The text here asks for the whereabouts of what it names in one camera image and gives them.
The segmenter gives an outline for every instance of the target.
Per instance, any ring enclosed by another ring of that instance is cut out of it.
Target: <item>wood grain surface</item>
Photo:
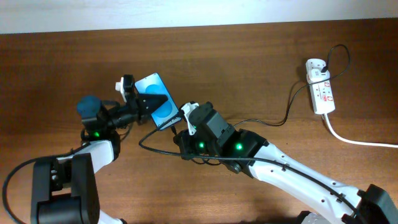
[[[0,181],[25,160],[78,147],[77,102],[85,95],[122,101],[114,83],[124,74],[139,80],[158,72],[176,104],[211,101],[230,123],[277,122],[289,94],[305,84],[306,60],[326,59],[339,43],[350,49],[352,63],[332,81],[335,131],[348,139],[397,144],[397,26],[397,19],[380,19],[0,35]],[[336,50],[331,74],[346,61],[344,50]],[[153,128],[135,125],[119,159],[96,174],[101,208],[111,216],[128,223],[238,223],[296,217],[310,209],[224,166],[141,149],[138,141]],[[282,127],[242,128],[322,174],[364,190],[376,184],[398,203],[398,150],[337,140],[313,113],[307,90]],[[147,144],[178,151],[172,137],[167,130]],[[9,186],[11,207],[27,222],[31,182],[28,166]],[[0,223],[11,223],[4,209]]]

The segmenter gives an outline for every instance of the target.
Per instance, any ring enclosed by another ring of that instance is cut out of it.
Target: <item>white power strip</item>
[[[324,60],[310,59],[305,63],[307,68],[307,81],[309,84],[320,82],[330,78],[330,72],[322,73],[322,68],[326,65]],[[336,109],[335,99],[331,93],[330,81],[325,81],[310,85],[313,110],[316,114],[330,113]]]
[[[393,144],[384,144],[384,143],[372,143],[372,142],[359,142],[345,139],[339,136],[331,127],[328,113],[334,111],[335,107],[335,99],[331,93],[330,80],[321,82],[322,80],[326,80],[330,78],[329,71],[324,73],[321,72],[323,67],[326,65],[324,60],[321,59],[310,59],[305,63],[305,67],[307,68],[307,81],[309,84],[316,83],[310,85],[311,90],[311,98],[312,105],[315,114],[322,115],[322,118],[326,121],[326,124],[329,128],[329,131],[334,135],[334,137],[338,138],[341,141],[351,143],[351,144],[359,144],[362,146],[380,146],[380,147],[394,147],[398,148],[398,145]]]

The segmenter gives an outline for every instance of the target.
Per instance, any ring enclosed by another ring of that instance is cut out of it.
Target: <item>plug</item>
[[[321,82],[322,80],[330,78],[330,72],[328,70],[322,73],[325,67],[326,63],[322,59],[312,58],[305,63],[308,83],[320,82],[310,85],[312,106],[315,114],[330,113],[336,109],[330,81]]]
[[[323,67],[323,69],[321,70],[321,72],[324,73],[324,72],[326,72],[327,70],[329,70],[329,66],[328,66],[328,65],[325,65],[325,66]]]

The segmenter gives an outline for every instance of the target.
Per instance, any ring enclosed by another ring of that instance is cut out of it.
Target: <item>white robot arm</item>
[[[258,134],[235,130],[210,102],[187,103],[182,111],[188,129],[174,137],[182,159],[208,154],[230,171],[272,184],[320,214],[310,213],[300,223],[397,223],[396,206],[383,189],[370,185],[364,192],[310,169]]]
[[[58,157],[57,160],[62,163],[72,159],[75,155],[90,153],[91,160],[93,161],[94,173],[97,173],[102,167],[114,161],[114,151],[112,142],[109,140],[92,141],[90,145],[84,147],[82,150],[76,152],[74,155],[67,157]]]
[[[354,207],[357,207],[361,201],[361,197],[358,195],[358,188],[325,177],[290,158],[271,143],[269,143],[268,146],[262,146],[254,157],[277,161],[299,170],[319,180],[339,194],[345,195],[345,199]],[[308,180],[302,175],[285,170],[274,164],[259,161],[249,166],[249,170],[254,178],[284,190],[306,205],[312,207],[330,223],[343,223],[341,218],[344,214],[353,215],[352,209],[345,203],[342,203],[335,195],[331,195],[327,189]]]

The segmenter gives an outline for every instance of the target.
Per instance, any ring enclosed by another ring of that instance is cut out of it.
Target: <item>phone screen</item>
[[[158,73],[153,73],[152,75],[149,75],[142,80],[136,81],[135,86],[138,93],[165,94],[167,96],[168,100],[151,114],[156,126],[160,126],[172,116],[178,113],[177,105],[174,103],[169,91],[167,90]],[[163,126],[161,130],[179,121],[181,121],[181,118],[175,118],[171,122]]]

